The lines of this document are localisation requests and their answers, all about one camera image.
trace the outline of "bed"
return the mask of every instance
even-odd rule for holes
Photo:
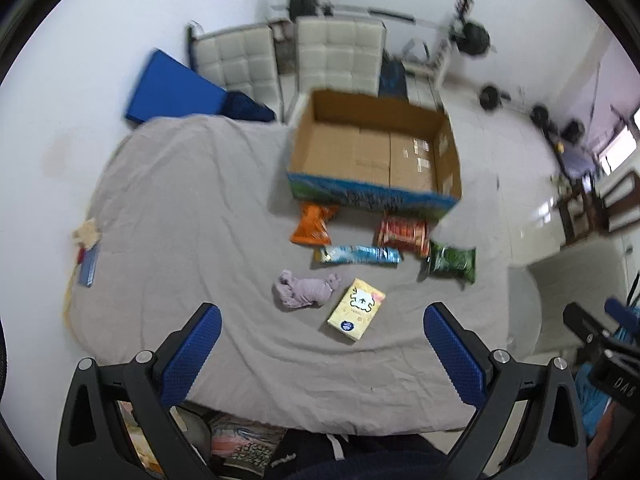
[[[422,330],[425,306],[443,301],[489,348],[508,332],[504,225],[492,173],[463,173],[463,199],[433,238],[478,247],[475,285],[428,278],[408,254],[398,268],[316,267],[289,235],[300,219],[285,168],[289,128],[222,117],[156,119],[117,150],[92,199],[102,232],[94,284],[74,285],[68,320],[104,364],[156,349],[205,301],[223,333],[190,400],[259,422],[322,433],[399,434],[460,428],[462,404]],[[380,214],[342,209],[334,244],[370,245]],[[386,293],[360,341],[326,324],[322,308],[285,310],[273,283],[338,272]]]

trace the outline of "cartoon dog print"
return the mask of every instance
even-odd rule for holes
[[[376,304],[373,296],[360,288],[354,287],[349,297],[351,298],[350,305],[364,312],[371,312],[371,309]]]

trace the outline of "wooden chair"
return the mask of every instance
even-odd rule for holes
[[[633,189],[615,202],[606,205],[607,198],[627,180],[632,181]],[[577,203],[578,199],[582,200],[582,211],[572,215],[569,211],[569,206],[573,202]],[[635,171],[629,171],[602,197],[597,195],[593,179],[591,179],[591,189],[588,191],[584,189],[583,183],[580,181],[574,185],[571,194],[558,201],[556,207],[560,213],[564,237],[566,239],[563,247],[584,240],[594,232],[604,236],[618,234],[640,223],[640,218],[635,218],[614,229],[610,229],[612,220],[621,217],[635,208],[640,208],[640,175]],[[574,221],[583,218],[586,219],[587,228],[576,234]]]

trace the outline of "tufted cushion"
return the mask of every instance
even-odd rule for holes
[[[382,22],[299,18],[298,91],[332,88],[378,94],[386,29]]]
[[[195,71],[226,90],[238,90],[282,118],[282,92],[273,33],[264,24],[207,34],[193,44]]]

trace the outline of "metal screw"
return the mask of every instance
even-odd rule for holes
[[[499,363],[507,363],[509,359],[511,359],[511,356],[506,350],[496,350],[494,352],[494,359]]]
[[[91,368],[91,366],[94,364],[94,362],[89,359],[88,357],[85,357],[84,359],[82,359],[79,363],[78,363],[78,369],[79,370],[88,370],[89,368]]]
[[[143,350],[142,352],[138,352],[138,354],[136,355],[136,361],[140,364],[148,363],[149,361],[151,361],[151,358],[153,356],[153,352],[151,352],[150,350]]]
[[[556,368],[558,368],[559,370],[565,370],[566,369],[566,361],[564,359],[562,359],[561,357],[556,357],[554,359],[554,366]]]

